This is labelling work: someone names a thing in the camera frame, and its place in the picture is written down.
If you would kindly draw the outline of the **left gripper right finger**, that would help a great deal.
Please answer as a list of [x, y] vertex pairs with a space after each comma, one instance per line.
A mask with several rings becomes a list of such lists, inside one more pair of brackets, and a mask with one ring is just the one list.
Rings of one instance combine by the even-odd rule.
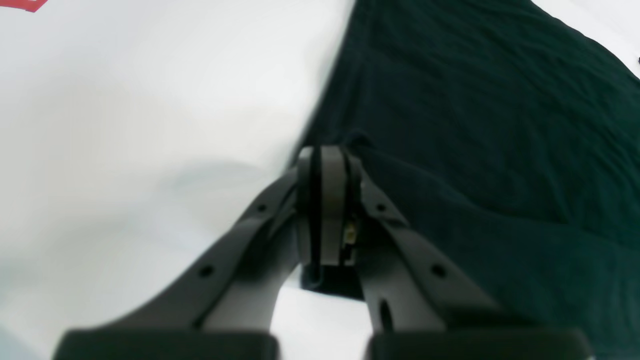
[[501, 307], [413, 230], [338, 146], [320, 148], [320, 264], [354, 268], [374, 335], [367, 360], [591, 360], [581, 331]]

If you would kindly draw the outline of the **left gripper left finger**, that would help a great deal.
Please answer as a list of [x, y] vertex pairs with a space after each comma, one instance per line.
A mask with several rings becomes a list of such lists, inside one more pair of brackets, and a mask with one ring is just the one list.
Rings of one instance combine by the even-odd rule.
[[266, 187], [233, 227], [160, 294], [121, 319], [71, 330], [56, 360], [279, 360], [270, 334], [279, 291], [301, 259], [298, 187], [308, 186], [315, 148]]

